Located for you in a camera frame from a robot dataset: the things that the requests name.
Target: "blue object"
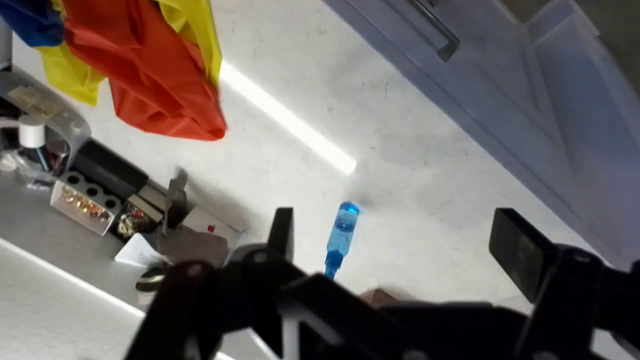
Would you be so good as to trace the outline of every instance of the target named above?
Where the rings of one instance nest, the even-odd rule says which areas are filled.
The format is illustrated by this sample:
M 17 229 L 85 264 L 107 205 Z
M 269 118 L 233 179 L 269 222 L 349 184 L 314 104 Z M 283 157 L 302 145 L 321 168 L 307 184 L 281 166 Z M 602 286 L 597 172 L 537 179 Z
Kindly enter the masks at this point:
M 326 244 L 324 274 L 326 279 L 336 279 L 344 256 L 349 254 L 358 224 L 360 209 L 355 202 L 343 202 L 335 230 Z
M 63 44 L 63 19 L 51 0 L 0 0 L 0 17 L 29 46 Z

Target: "red cloth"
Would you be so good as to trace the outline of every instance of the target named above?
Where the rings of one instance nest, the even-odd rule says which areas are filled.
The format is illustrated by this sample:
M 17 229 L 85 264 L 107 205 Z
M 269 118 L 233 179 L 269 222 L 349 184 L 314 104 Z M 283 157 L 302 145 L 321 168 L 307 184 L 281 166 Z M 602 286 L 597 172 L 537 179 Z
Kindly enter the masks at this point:
M 153 0 L 65 0 L 71 50 L 111 78 L 116 115 L 146 133 L 218 141 L 227 123 L 198 49 Z

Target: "plastic bottle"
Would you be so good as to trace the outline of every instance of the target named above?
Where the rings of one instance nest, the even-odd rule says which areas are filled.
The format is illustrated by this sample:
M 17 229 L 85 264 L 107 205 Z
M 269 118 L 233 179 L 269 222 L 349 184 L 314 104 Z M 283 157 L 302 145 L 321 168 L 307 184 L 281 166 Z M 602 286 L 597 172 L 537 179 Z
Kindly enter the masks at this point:
M 326 244 L 324 274 L 329 279 L 336 279 L 336 273 L 353 247 L 358 217 L 360 209 L 355 202 L 340 205 L 335 230 Z

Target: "blue cloth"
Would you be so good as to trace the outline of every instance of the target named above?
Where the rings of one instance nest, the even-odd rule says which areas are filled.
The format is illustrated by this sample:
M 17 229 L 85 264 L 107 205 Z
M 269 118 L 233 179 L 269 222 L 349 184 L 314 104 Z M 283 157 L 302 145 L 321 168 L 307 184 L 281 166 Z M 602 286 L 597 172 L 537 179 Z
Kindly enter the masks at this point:
M 51 0 L 0 0 L 0 17 L 29 46 L 58 46 L 65 38 L 63 19 Z

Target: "fabric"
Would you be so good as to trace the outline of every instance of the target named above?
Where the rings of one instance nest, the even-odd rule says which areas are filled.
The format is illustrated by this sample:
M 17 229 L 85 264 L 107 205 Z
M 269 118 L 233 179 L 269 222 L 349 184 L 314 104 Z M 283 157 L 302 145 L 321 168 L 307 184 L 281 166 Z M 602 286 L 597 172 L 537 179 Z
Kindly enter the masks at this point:
M 218 141 L 227 123 L 203 56 L 148 0 L 65 0 L 71 52 L 111 78 L 116 115 L 154 134 Z
M 65 19 L 61 0 L 52 0 L 52 6 Z M 98 104 L 98 88 L 104 77 L 77 59 L 69 44 L 39 49 L 39 52 L 51 86 L 90 106 Z
M 222 52 L 211 0 L 158 0 L 162 19 L 181 38 L 198 46 L 206 78 L 221 84 Z
M 0 17 L 29 46 L 58 46 L 65 38 L 51 0 L 0 0 Z

